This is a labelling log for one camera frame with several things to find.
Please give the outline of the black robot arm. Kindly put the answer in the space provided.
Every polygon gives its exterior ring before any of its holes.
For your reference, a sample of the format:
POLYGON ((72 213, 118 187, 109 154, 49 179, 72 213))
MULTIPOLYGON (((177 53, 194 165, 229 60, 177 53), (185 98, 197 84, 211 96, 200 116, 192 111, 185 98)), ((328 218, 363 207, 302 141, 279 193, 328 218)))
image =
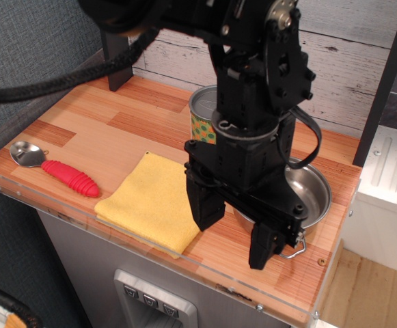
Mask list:
POLYGON ((125 36, 168 29, 207 45, 217 76, 211 123, 216 142, 188 141, 187 195, 193 218, 205 230, 227 205, 254 222, 249 265, 263 269, 285 246, 296 247, 307 206, 286 180, 313 151, 290 161, 296 122, 316 136, 317 123, 300 108, 312 97, 316 75, 299 44, 296 1, 82 1, 104 31, 125 36))

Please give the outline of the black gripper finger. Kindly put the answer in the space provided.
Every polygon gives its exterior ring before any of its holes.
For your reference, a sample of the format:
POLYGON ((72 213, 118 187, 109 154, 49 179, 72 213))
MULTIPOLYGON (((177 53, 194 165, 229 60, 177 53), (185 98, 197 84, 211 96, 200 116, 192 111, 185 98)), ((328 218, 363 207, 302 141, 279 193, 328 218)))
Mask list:
POLYGON ((217 187, 197 182, 187 174, 187 197, 193 220, 203 232, 225 215, 225 201, 217 187))
POLYGON ((254 223, 251 232, 249 265, 251 269, 262 270, 274 255, 281 254, 286 245, 286 237, 265 223, 254 223))

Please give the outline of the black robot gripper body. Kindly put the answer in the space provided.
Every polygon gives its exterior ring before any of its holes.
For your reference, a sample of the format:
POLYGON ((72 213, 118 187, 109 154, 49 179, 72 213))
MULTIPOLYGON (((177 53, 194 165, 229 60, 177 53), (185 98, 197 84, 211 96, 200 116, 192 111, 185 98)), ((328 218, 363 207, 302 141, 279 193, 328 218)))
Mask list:
POLYGON ((307 208, 285 177, 288 165, 301 169, 306 160, 290 162, 295 121, 307 121, 307 114, 295 107, 280 118, 266 118, 257 129, 239 128, 220 113, 216 144, 189 140, 186 174, 197 182, 218 188, 226 204, 265 223, 286 237, 286 245, 296 247, 302 239, 301 223, 307 208))

